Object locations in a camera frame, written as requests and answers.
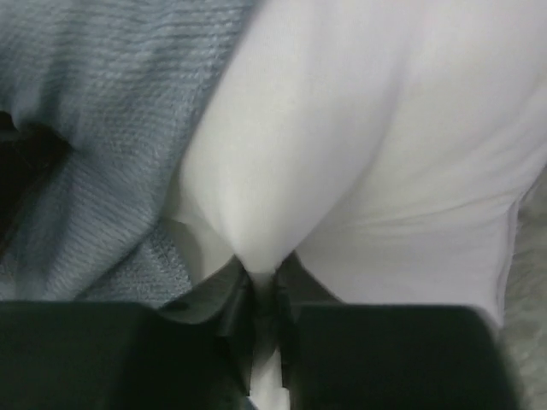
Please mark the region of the white pillow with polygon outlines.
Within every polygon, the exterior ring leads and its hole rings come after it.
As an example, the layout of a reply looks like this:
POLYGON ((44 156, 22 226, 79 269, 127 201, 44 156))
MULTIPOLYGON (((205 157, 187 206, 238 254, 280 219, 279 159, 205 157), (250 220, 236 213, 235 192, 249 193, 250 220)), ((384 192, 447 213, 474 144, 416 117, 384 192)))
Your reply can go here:
POLYGON ((282 383, 275 275, 341 302, 473 309, 496 342, 519 210, 546 164, 543 1, 264 1, 163 217, 203 280, 256 289, 250 383, 282 383))

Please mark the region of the striped blue beige pillowcase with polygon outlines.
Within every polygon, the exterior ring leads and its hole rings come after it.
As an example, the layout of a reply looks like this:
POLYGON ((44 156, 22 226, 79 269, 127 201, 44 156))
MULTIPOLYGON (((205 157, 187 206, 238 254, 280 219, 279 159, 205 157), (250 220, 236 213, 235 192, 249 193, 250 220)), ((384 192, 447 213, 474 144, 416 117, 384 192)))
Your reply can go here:
POLYGON ((251 1, 4 1, 1 109, 71 152, 23 204, 1 297, 135 301, 190 289, 159 224, 251 1))

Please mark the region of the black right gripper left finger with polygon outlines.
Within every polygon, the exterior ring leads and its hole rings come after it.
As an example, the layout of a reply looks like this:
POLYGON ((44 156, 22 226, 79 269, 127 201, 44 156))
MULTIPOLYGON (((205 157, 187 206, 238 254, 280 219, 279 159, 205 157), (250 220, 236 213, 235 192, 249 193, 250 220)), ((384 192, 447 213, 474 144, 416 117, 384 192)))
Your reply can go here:
POLYGON ((249 409, 253 289, 237 260, 153 309, 5 302, 4 409, 249 409))

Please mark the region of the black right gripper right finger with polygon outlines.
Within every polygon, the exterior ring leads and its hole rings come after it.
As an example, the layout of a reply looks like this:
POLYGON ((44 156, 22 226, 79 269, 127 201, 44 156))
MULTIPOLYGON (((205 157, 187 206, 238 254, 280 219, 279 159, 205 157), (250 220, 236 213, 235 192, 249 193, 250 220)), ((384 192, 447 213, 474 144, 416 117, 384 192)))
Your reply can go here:
POLYGON ((522 408, 507 361, 473 309, 344 303, 295 256, 276 272, 275 295, 293 409, 522 408))

